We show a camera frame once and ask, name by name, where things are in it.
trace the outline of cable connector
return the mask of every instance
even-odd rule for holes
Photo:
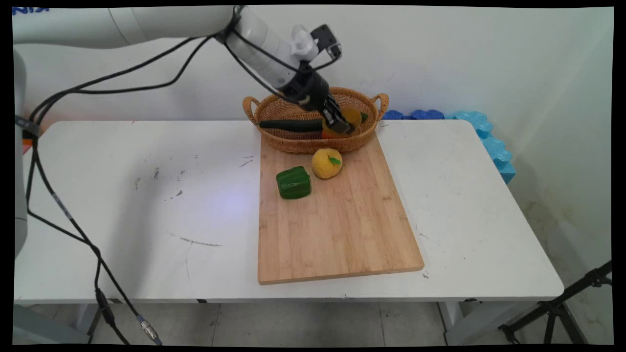
[[[143,329],[143,331],[146,333],[146,335],[148,335],[148,337],[152,341],[154,341],[155,344],[159,346],[163,344],[161,340],[158,338],[157,331],[152,327],[152,325],[150,325],[150,323],[146,319],[143,319],[143,316],[138,315],[137,320],[139,320],[139,323],[141,324],[141,328]]]
[[[102,316],[105,318],[105,321],[110,326],[115,326],[115,317],[113,316],[113,312],[111,311],[111,306],[109,306],[106,301],[105,294],[100,291],[100,289],[96,289],[96,301],[98,302],[98,307],[102,312]]]

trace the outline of green bell pepper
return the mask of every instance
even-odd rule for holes
[[[276,175],[278,191],[284,199],[298,199],[311,193],[310,175],[302,166],[296,166]]]

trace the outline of black cable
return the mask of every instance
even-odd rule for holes
[[[195,56],[195,54],[198,52],[198,50],[208,41],[212,38],[213,36],[209,36],[206,37],[191,53],[191,55],[187,58],[186,62],[184,63],[184,65],[182,66],[182,68],[179,70],[178,74],[176,75],[176,77],[174,77],[174,79],[172,79],[169,82],[166,83],[162,83],[159,85],[152,85],[152,86],[142,86],[142,87],[136,87],[136,88],[127,88],[127,89],[123,89],[123,90],[81,90],[80,88],[84,88],[86,86],[89,85],[93,85],[95,83],[99,83],[105,80],[108,80],[110,78],[114,78],[120,75],[123,75],[125,73],[129,73],[132,71],[137,70],[138,68],[144,67],[147,64],[154,62],[156,60],[158,60],[159,58],[162,58],[163,56],[171,53],[172,51],[175,51],[176,49],[180,48],[181,46],[183,46],[184,44],[188,43],[189,41],[196,39],[196,38],[188,38],[185,41],[179,43],[178,45],[174,46],[173,48],[169,49],[168,51],[165,51],[157,56],[155,56],[154,58],[145,61],[141,64],[138,64],[132,68],[129,68],[127,70],[124,71],[120,71],[118,73],[114,73],[112,75],[108,75],[102,78],[98,78],[96,80],[87,82],[87,83],[83,83],[82,85],[78,85],[74,88],[70,88],[68,90],[64,90],[62,92],[56,93],[52,96],[50,96],[48,99],[46,99],[45,101],[42,102],[42,104],[40,104],[31,114],[30,119],[34,120],[34,117],[36,116],[36,114],[41,110],[41,113],[39,114],[39,118],[37,119],[37,124],[41,124],[41,122],[43,121],[43,118],[46,116],[47,112],[52,108],[52,106],[59,101],[62,97],[64,97],[67,94],[71,94],[71,93],[82,93],[82,94],[112,94],[112,93],[127,93],[130,91],[141,91],[141,90],[151,90],[151,89],[157,89],[157,88],[162,88],[168,85],[172,85],[174,84],[182,75],[182,73],[185,71],[185,69],[187,68],[189,62],[191,62],[192,58]],[[33,173],[34,173],[34,166],[37,166],[38,172],[41,176],[41,179],[44,183],[44,185],[46,186],[48,192],[53,196],[53,198],[57,201],[58,205],[63,209],[63,212],[67,215],[68,219],[70,220],[70,222],[72,223],[72,225],[76,228],[76,230],[80,233],[80,235],[83,237],[83,239],[80,239],[78,236],[62,229],[61,227],[53,224],[52,222],[34,214],[30,208],[28,207],[29,204],[29,200],[30,200],[30,195],[31,195],[31,189],[32,189],[32,182],[33,182]],[[72,216],[69,214],[68,210],[65,208],[65,206],[61,203],[61,201],[59,200],[58,196],[56,195],[56,193],[54,192],[54,190],[52,189],[52,186],[50,185],[50,182],[48,181],[48,178],[43,170],[43,166],[41,165],[41,158],[39,157],[39,151],[38,151],[38,138],[35,137],[33,139],[33,156],[31,158],[31,166],[29,169],[29,175],[28,175],[28,184],[27,184],[27,189],[26,189],[26,198],[27,198],[27,211],[29,214],[31,214],[32,216],[34,216],[36,219],[39,219],[40,221],[44,222],[45,224],[50,225],[51,227],[67,234],[68,236],[81,241],[87,245],[89,245],[91,247],[91,250],[94,252],[94,254],[96,255],[96,257],[98,258],[98,264],[96,266],[96,276],[95,276],[95,280],[94,280],[94,285],[95,285],[95,289],[96,289],[96,297],[98,297],[98,295],[101,295],[102,298],[104,298],[103,293],[100,291],[99,287],[98,287],[98,279],[100,277],[100,269],[101,267],[105,268],[105,271],[107,272],[107,274],[109,275],[109,277],[111,278],[111,281],[113,281],[113,284],[115,285],[115,287],[117,288],[117,290],[120,292],[120,294],[122,295],[122,297],[124,298],[125,302],[127,303],[128,307],[131,309],[131,311],[133,312],[133,314],[135,316],[140,316],[139,313],[137,312],[137,310],[135,309],[135,307],[132,305],[132,303],[130,302],[130,300],[128,299],[128,297],[126,296],[125,292],[122,290],[122,288],[120,287],[120,285],[118,284],[117,280],[115,279],[115,277],[113,276],[113,273],[110,271],[109,267],[106,265],[106,262],[102,259],[100,250],[87,238],[87,235],[85,234],[85,232],[81,229],[81,227],[78,225],[78,223],[72,218]],[[117,327],[115,326],[115,323],[113,322],[113,317],[112,317],[112,313],[110,313],[110,321],[111,323],[109,323],[109,325],[111,326],[111,328],[114,329],[115,333],[118,335],[118,337],[120,337],[120,339],[122,340],[122,342],[124,342],[125,344],[128,344],[128,341],[124,338],[124,336],[121,334],[121,332],[119,331],[119,329],[117,329]]]
[[[183,75],[183,72],[185,71],[185,68],[187,68],[187,65],[189,65],[189,62],[191,62],[191,60],[196,55],[198,50],[200,50],[200,48],[207,41],[209,41],[211,38],[213,38],[213,36],[208,36],[203,41],[201,41],[200,44],[198,44],[198,46],[196,46],[195,49],[192,51],[192,53],[189,55],[189,57],[187,58],[187,60],[183,64],[183,66],[178,71],[178,74],[176,75],[176,77],[174,77],[174,79],[172,79],[171,81],[168,81],[166,83],[161,83],[159,85],[152,85],[152,86],[142,86],[142,87],[136,87],[136,88],[115,89],[115,90],[77,90],[77,91],[71,91],[70,93],[80,93],[80,94],[117,94],[117,93],[129,93],[131,91],[151,90],[151,89],[157,89],[157,88],[163,88],[163,87],[166,87],[166,86],[170,86],[170,85],[176,83],[176,81],[178,81],[178,79],[181,77],[181,75]]]
[[[50,221],[48,221],[48,220],[46,220],[46,219],[42,218],[41,216],[39,216],[39,215],[35,214],[34,212],[32,212],[30,209],[28,209],[26,212],[28,213],[28,215],[30,215],[30,216],[32,216],[32,217],[34,217],[35,219],[37,219],[37,220],[39,220],[39,221],[43,222],[43,223],[44,223],[44,224],[46,224],[46,225],[48,225],[48,226],[50,226],[50,227],[54,228],[55,230],[60,231],[60,232],[62,232],[62,233],[64,233],[64,234],[66,234],[66,235],[68,235],[68,236],[72,237],[73,239],[75,239],[75,240],[77,240],[77,241],[80,241],[80,242],[82,242],[82,243],[84,243],[84,244],[87,244],[87,242],[85,242],[85,240],[84,240],[84,239],[82,239],[82,238],[80,238],[80,237],[78,237],[78,236],[74,235],[74,234],[73,234],[73,233],[71,233],[70,231],[67,231],[67,230],[65,230],[64,228],[62,228],[62,227],[60,227],[60,226],[57,226],[57,225],[53,224],[52,222],[50,222]]]
[[[115,331],[115,334],[120,338],[120,340],[124,344],[130,344],[128,342],[128,340],[124,337],[124,335],[121,334],[120,330],[117,328],[117,325],[111,325],[111,329],[113,329],[113,331]]]
[[[260,46],[258,46],[258,45],[256,45],[256,44],[254,44],[253,42],[251,42],[251,41],[249,41],[249,40],[247,40],[247,39],[245,39],[245,38],[244,38],[244,36],[242,36],[241,34],[239,34],[239,32],[237,32],[237,31],[236,31],[236,30],[234,30],[234,29],[233,29],[233,33],[235,33],[235,35],[236,35],[236,36],[238,36],[238,37],[239,37],[239,39],[241,39],[244,43],[246,43],[246,44],[248,44],[249,46],[251,46],[251,47],[255,48],[256,50],[259,50],[261,53],[263,53],[264,55],[266,55],[266,56],[267,56],[267,57],[269,57],[270,59],[272,59],[272,60],[276,61],[277,63],[281,64],[282,66],[285,66],[286,68],[288,68],[288,69],[290,69],[290,70],[292,70],[292,71],[294,71],[294,72],[302,73],[303,75],[306,75],[306,74],[311,73],[311,72],[315,72],[315,71],[317,71],[317,70],[321,70],[321,69],[323,69],[323,68],[325,68],[325,67],[330,66],[330,65],[331,65],[331,64],[333,64],[335,61],[339,60],[339,57],[336,57],[336,58],[334,58],[334,59],[330,60],[329,62],[327,62],[327,63],[325,63],[325,64],[323,64],[323,65],[320,65],[320,66],[318,66],[318,67],[311,68],[310,70],[299,70],[299,69],[297,69],[297,68],[295,68],[295,67],[293,67],[293,66],[291,66],[291,65],[287,64],[286,62],[284,62],[284,61],[282,61],[282,60],[278,59],[276,56],[274,56],[274,55],[272,55],[272,54],[268,53],[267,51],[263,50],[263,48],[261,48]]]
[[[38,112],[40,109],[42,109],[42,107],[43,107],[43,106],[47,105],[47,104],[48,104],[48,103],[49,103],[52,99],[56,98],[56,96],[57,96],[57,95],[64,95],[64,94],[67,94],[67,92],[69,92],[69,91],[82,89],[82,88],[84,88],[84,87],[91,86],[91,85],[94,85],[94,84],[96,84],[96,83],[100,83],[100,82],[102,82],[102,81],[110,80],[111,78],[119,77],[119,76],[121,76],[121,75],[125,75],[125,74],[127,74],[127,73],[132,72],[132,71],[139,70],[140,68],[142,68],[142,67],[144,67],[144,66],[147,66],[147,65],[149,65],[149,64],[151,64],[151,63],[153,63],[154,61],[159,60],[160,58],[162,58],[162,57],[164,57],[164,56],[166,56],[166,55],[168,55],[168,54],[170,54],[170,53],[172,53],[172,52],[176,51],[178,48],[180,48],[181,46],[183,46],[183,45],[185,45],[185,44],[189,43],[190,41],[192,41],[192,40],[194,40],[194,39],[198,39],[198,38],[187,38],[187,39],[183,40],[182,42],[180,42],[180,43],[176,44],[176,45],[175,45],[175,46],[173,46],[172,48],[170,48],[170,49],[168,49],[168,50],[166,50],[166,51],[164,51],[164,52],[162,52],[162,53],[160,53],[160,54],[158,54],[158,55],[154,56],[153,58],[148,59],[148,60],[146,60],[146,61],[144,61],[144,62],[142,62],[142,63],[140,63],[140,64],[138,64],[138,65],[135,65],[135,66],[133,66],[133,67],[131,67],[131,68],[128,68],[128,69],[126,69],[126,70],[119,71],[119,72],[117,72],[117,73],[113,73],[113,74],[108,75],[108,76],[100,77],[100,78],[97,78],[97,79],[95,79],[95,80],[92,80],[92,81],[89,81],[89,82],[83,83],[83,84],[81,84],[81,85],[78,85],[78,86],[76,86],[76,87],[73,87],[73,88],[70,88],[70,89],[67,89],[67,90],[60,91],[60,92],[58,92],[58,93],[55,93],[55,94],[53,94],[52,96],[50,96],[48,99],[46,99],[46,100],[44,100],[43,102],[41,102],[41,104],[39,104],[39,105],[35,108],[35,110],[33,110],[33,112],[31,113],[31,115],[30,115],[30,117],[29,117],[29,119],[30,119],[31,121],[34,121],[34,116],[37,114],[37,112]]]

